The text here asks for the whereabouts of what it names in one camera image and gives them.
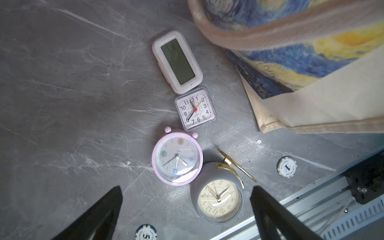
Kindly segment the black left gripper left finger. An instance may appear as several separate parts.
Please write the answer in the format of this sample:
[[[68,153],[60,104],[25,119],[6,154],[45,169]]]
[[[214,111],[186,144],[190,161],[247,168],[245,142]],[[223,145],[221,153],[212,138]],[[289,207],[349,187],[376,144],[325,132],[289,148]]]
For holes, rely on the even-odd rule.
[[[106,193],[55,240],[111,240],[113,238],[123,202],[121,187]]]

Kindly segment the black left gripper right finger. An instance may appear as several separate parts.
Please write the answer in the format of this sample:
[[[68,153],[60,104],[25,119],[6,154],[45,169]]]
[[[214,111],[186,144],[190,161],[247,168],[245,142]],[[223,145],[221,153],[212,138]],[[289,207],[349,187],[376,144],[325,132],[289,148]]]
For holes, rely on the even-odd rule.
[[[250,198],[262,240],[320,240],[321,238],[284,208],[261,186],[254,186]]]

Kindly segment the blue beige-face alarm clock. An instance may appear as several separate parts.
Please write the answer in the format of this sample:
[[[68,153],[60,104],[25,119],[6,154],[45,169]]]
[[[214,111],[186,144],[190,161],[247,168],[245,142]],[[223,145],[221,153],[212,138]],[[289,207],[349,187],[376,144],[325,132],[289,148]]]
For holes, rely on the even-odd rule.
[[[222,150],[222,162],[203,164],[191,183],[192,204],[198,215],[214,225],[228,224],[240,214],[244,205],[245,185],[234,167],[257,183],[243,167]]]

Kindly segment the pink round alarm clock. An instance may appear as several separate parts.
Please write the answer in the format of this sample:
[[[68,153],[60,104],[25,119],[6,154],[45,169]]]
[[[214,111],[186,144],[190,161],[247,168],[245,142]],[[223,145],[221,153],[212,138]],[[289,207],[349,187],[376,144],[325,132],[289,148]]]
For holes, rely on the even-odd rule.
[[[165,127],[165,134],[153,149],[152,167],[156,176],[170,186],[191,183],[201,172],[204,157],[198,133]]]

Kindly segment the small black square clock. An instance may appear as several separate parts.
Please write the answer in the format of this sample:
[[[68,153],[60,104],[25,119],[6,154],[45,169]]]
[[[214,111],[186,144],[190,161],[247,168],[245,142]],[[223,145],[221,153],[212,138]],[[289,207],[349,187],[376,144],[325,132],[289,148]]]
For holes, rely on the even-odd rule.
[[[197,87],[176,98],[175,106],[183,129],[191,132],[216,120],[217,114],[206,87]]]

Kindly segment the cream canvas bag blue print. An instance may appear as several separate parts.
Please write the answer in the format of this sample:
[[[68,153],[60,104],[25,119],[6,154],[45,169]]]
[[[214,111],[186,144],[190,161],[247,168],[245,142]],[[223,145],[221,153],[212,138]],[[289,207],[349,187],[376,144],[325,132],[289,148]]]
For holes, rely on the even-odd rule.
[[[384,131],[383,1],[189,1],[238,71],[259,130]]]

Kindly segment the small white digital clock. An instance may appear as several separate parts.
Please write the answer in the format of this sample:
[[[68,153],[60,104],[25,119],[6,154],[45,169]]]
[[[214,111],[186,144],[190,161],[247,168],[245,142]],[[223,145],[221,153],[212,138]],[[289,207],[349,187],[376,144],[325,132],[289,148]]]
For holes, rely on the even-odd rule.
[[[174,93],[183,95],[203,81],[203,72],[185,37],[173,30],[154,41],[153,53]]]

